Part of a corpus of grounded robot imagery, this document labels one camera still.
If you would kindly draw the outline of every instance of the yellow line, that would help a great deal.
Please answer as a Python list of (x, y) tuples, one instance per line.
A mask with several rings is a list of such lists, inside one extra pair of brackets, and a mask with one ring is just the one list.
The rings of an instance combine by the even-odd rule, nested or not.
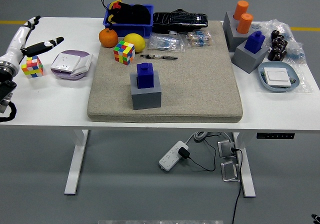
[(23, 25), (25, 24), (25, 20), (0, 20), (0, 24), (8, 24), (8, 25)]
[(291, 27), (292, 31), (320, 32), (320, 27)]

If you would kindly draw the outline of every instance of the white table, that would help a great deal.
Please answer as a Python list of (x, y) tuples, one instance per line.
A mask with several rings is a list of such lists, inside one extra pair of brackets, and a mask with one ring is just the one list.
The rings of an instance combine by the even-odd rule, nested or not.
[[(22, 71), (13, 79), (17, 88), (11, 101), (16, 105), (14, 120), (0, 123), (1, 128), (68, 129), (74, 137), (75, 149), (65, 194), (76, 193), (88, 130), (167, 130), (233, 132), (235, 145), (243, 151), (243, 190), (246, 197), (255, 197), (245, 143), (256, 133), (319, 133), (320, 90), (308, 68), (302, 67), (312, 91), (271, 93), (260, 83), (257, 72), (247, 74), (233, 65), (238, 84), (243, 117), (238, 123), (111, 123), (92, 122), (87, 104), (100, 50), (99, 32), (102, 18), (43, 17), (32, 31), (27, 46), (64, 37), (53, 50), (39, 55), (44, 76), (27, 79)], [(50, 66), (56, 56), (66, 50), (93, 54), (89, 72), (80, 80), (57, 78)], [(9, 115), (9, 108), (3, 116)]]

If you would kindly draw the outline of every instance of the gray box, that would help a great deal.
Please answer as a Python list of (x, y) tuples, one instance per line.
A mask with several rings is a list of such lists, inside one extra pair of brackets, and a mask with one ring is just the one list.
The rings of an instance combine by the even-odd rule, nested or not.
[(227, 28), (230, 24), (236, 24), (238, 26), (239, 21), (234, 19), (234, 11), (227, 11), (224, 16), (222, 28), (224, 31), (224, 35), (226, 35)]
[(237, 32), (237, 27), (239, 23), (230, 23), (226, 29), (226, 44), (230, 53), (234, 53), (237, 46), (246, 41), (248, 37), (254, 32), (251, 28), (247, 34), (241, 34)]
[(133, 110), (160, 108), (162, 92), (158, 71), (153, 71), (154, 87), (151, 88), (138, 89), (137, 77), (137, 73), (130, 73)]
[(250, 74), (263, 62), (269, 49), (265, 45), (262, 45), (261, 49), (254, 54), (245, 49), (246, 43), (247, 41), (244, 41), (242, 44), (237, 46), (231, 62), (244, 70), (246, 73)]

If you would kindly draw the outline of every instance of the gray cushion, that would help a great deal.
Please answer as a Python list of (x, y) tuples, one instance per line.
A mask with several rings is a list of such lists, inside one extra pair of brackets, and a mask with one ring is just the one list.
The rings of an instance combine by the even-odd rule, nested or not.
[[(115, 61), (112, 48), (100, 48), (89, 95), (87, 115), (94, 122), (236, 123), (243, 115), (222, 23), (209, 21), (213, 43), (185, 52), (143, 51), (178, 57), (145, 59), (136, 54), (128, 66)], [(133, 110), (130, 73), (137, 64), (152, 63), (158, 71), (162, 103), (159, 108)]]

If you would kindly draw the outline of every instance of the power strip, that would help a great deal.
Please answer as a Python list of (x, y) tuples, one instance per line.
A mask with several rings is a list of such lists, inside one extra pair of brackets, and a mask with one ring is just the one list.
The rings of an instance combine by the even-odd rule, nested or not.
[(180, 160), (181, 155), (178, 151), (182, 147), (186, 150), (189, 149), (189, 147), (180, 140), (161, 158), (159, 161), (161, 169), (167, 172), (170, 171), (170, 169)]

